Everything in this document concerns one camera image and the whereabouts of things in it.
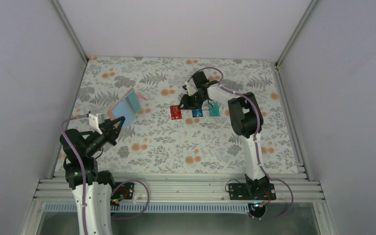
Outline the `teal credit card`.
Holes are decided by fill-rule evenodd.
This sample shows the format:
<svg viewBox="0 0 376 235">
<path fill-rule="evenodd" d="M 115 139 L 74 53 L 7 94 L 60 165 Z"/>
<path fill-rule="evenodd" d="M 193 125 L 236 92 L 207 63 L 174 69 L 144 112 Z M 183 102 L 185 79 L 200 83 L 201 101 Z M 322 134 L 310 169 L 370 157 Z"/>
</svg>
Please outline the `teal credit card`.
<svg viewBox="0 0 376 235">
<path fill-rule="evenodd" d="M 220 116 L 220 111 L 219 111 L 219 105 L 217 102 L 210 102 L 208 104 L 208 112 L 210 117 L 219 117 Z"/>
</svg>

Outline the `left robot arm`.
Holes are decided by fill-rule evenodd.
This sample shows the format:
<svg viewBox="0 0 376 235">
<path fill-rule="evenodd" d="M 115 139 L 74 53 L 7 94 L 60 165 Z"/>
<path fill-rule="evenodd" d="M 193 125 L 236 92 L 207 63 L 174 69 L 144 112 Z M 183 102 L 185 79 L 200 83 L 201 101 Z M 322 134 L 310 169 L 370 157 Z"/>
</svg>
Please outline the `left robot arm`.
<svg viewBox="0 0 376 235">
<path fill-rule="evenodd" d="M 79 233 L 111 235 L 110 204 L 117 185 L 110 171 L 98 170 L 94 154 L 107 143 L 117 144 L 125 117 L 110 120 L 103 115 L 86 114 L 78 118 L 88 118 L 92 129 L 62 129 L 59 140 L 66 154 L 63 168 L 77 209 Z"/>
</svg>

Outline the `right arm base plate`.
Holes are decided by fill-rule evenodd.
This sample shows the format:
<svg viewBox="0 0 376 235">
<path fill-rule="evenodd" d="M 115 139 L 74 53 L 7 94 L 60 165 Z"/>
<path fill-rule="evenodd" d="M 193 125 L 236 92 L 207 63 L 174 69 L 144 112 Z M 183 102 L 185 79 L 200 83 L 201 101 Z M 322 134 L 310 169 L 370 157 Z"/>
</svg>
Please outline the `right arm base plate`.
<svg viewBox="0 0 376 235">
<path fill-rule="evenodd" d="M 276 200 L 276 191 L 273 184 L 252 191 L 245 183 L 228 184 L 228 192 L 231 200 Z"/>
</svg>

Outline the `red credit card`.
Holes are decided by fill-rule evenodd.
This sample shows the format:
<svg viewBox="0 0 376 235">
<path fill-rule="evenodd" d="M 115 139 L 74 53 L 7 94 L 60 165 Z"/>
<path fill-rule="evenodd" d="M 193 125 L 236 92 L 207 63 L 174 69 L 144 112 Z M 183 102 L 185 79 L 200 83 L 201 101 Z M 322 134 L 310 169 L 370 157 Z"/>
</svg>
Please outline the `red credit card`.
<svg viewBox="0 0 376 235">
<path fill-rule="evenodd" d="M 170 106 L 170 115 L 172 120 L 182 119 L 182 113 L 178 105 Z"/>
</svg>

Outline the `blue credit card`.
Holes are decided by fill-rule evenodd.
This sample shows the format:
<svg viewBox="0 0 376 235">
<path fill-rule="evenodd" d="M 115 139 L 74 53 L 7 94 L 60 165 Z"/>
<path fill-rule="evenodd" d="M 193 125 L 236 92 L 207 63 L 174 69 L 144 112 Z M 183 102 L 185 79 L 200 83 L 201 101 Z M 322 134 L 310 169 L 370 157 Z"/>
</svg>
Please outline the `blue credit card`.
<svg viewBox="0 0 376 235">
<path fill-rule="evenodd" d="M 193 118 L 201 118 L 203 117 L 203 111 L 201 108 L 192 110 L 192 117 Z"/>
</svg>

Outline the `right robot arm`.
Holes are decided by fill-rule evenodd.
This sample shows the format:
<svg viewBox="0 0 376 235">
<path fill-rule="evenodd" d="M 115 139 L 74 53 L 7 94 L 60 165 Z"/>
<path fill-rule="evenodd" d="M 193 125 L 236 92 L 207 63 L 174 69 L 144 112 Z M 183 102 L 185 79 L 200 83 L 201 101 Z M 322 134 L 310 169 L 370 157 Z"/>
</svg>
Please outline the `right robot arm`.
<svg viewBox="0 0 376 235">
<path fill-rule="evenodd" d="M 187 91 L 178 105 L 179 110 L 196 110 L 208 100 L 226 104 L 229 109 L 231 127 L 240 136 L 246 158 L 246 194 L 258 199 L 270 180 L 260 160 L 260 134 L 263 116 L 253 93 L 241 94 L 224 87 L 220 81 L 207 79 L 203 70 L 194 73 L 183 86 Z"/>
</svg>

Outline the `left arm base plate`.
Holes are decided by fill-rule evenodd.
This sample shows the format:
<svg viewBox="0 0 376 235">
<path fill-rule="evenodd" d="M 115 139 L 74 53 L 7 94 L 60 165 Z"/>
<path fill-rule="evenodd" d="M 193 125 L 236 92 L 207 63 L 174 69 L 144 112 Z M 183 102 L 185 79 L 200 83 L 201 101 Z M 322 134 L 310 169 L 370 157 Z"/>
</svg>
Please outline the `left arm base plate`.
<svg viewBox="0 0 376 235">
<path fill-rule="evenodd" d="M 117 189 L 120 184 L 121 182 L 117 182 L 112 188 L 113 191 L 110 199 L 111 205 L 119 205 L 122 200 L 133 199 L 134 183 L 125 183 Z"/>
</svg>

